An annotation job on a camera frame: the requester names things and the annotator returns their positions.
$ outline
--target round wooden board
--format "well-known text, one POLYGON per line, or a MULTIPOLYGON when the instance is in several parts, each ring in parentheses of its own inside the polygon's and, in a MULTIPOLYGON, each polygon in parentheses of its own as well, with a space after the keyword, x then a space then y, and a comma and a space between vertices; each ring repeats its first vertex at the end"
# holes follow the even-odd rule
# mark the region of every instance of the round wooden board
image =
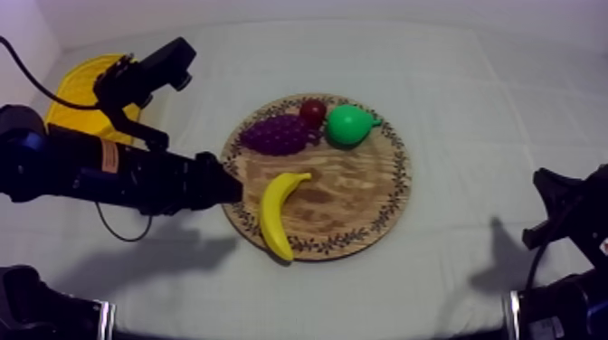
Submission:
POLYGON ((243 183, 242 202, 224 204, 224 211, 245 238, 263 249, 258 206, 264 189, 281 173, 312 173, 312 180, 302 182, 281 211, 296 260, 338 259, 374 244, 396 224, 412 184, 410 158, 390 124, 352 99, 323 93, 289 96, 258 109, 233 131, 221 158, 243 183), (292 156, 264 156, 240 144, 239 134, 254 122, 298 114, 306 99, 320 99, 328 112, 336 105, 355 105, 383 123, 347 151, 329 146, 325 138, 292 156))

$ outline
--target apple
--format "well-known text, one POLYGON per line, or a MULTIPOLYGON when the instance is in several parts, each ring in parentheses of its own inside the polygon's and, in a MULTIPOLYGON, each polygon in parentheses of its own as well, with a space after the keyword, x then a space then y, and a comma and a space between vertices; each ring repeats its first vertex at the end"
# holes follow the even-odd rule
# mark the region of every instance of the apple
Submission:
POLYGON ((309 128, 321 128, 328 107, 321 100, 309 99, 299 108, 299 116, 304 119, 309 128))

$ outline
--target yellow banana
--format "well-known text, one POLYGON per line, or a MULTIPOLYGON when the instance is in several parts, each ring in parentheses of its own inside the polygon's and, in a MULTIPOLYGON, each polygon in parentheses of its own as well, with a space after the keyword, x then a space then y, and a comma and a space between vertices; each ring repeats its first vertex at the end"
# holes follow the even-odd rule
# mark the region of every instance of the yellow banana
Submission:
POLYGON ((280 208, 298 184, 310 178, 312 178, 311 174, 280 174, 268 184, 261 197, 261 236, 272 252, 287 261, 293 260, 293 250, 280 220, 280 208))

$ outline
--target white wall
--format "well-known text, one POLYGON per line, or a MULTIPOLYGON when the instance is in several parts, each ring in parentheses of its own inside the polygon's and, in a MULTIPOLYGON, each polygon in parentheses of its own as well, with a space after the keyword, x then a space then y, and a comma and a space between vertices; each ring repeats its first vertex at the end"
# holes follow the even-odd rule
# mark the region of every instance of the white wall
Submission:
POLYGON ((608 50, 604 0, 38 0, 62 46, 73 48, 191 24, 378 19, 521 33, 608 50))
MULTIPOLYGON (((42 81, 61 54, 60 45, 34 0, 0 0, 0 34, 42 81)), ((36 89, 0 47, 0 106, 30 104, 36 89)))

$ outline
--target purple grapes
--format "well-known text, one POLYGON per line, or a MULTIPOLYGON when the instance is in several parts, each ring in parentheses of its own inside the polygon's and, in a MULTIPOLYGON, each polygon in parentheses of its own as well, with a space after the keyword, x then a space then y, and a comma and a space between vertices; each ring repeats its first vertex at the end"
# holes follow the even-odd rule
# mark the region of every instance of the purple grapes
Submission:
POLYGON ((309 128, 306 122, 295 115, 282 115, 259 121, 241 135, 241 143, 264 155, 285 156, 296 154, 307 143, 317 145, 321 133, 309 128))

